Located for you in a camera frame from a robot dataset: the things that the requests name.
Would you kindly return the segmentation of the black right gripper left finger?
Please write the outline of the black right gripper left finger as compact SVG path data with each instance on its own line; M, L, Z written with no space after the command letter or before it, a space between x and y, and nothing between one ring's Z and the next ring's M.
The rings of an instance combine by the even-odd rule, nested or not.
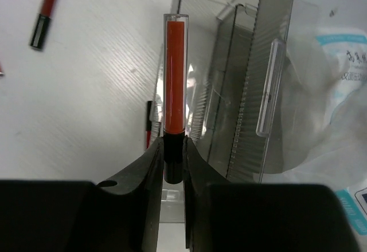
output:
M163 140L112 177L1 181L2 251L156 251Z

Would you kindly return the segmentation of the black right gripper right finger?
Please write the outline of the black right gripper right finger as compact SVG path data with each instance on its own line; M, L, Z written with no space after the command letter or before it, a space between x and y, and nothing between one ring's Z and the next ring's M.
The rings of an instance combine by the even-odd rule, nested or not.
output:
M188 137L182 154L190 251L360 251L328 187L231 183Z

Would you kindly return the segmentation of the dark red lipstick tube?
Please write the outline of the dark red lipstick tube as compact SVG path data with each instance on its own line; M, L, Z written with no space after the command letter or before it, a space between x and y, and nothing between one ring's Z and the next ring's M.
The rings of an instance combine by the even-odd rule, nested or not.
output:
M153 101L147 101L146 103L146 126L145 126L145 133L146 133L146 142L145 148L148 149L150 146L150 139L151 139L151 129L152 129L152 121L150 119L151 109L152 109Z

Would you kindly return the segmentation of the clear packet blue label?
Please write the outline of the clear packet blue label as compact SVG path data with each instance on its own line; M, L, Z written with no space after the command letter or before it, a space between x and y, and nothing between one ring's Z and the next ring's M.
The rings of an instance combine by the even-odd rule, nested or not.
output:
M283 172L340 197L366 236L366 0L294 0L281 95Z

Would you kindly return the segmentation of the red lip gloss black cap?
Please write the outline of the red lip gloss black cap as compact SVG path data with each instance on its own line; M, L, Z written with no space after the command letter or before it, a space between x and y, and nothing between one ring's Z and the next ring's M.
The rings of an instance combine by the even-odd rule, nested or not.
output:
M44 48L55 1L56 0L43 0L42 2L29 44L34 50L42 51Z

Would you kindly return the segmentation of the clear acrylic makeup organizer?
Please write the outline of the clear acrylic makeup organizer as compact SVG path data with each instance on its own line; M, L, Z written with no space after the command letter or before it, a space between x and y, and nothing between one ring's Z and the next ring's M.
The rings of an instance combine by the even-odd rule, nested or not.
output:
M278 181L294 0L173 0L187 14L186 133L232 182Z

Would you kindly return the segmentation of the red lip gloss tube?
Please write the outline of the red lip gloss tube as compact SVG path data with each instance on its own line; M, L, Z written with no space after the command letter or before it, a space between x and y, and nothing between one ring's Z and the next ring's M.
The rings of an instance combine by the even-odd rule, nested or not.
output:
M182 151L186 131L188 22L187 14L163 16L164 177L168 184L182 182Z

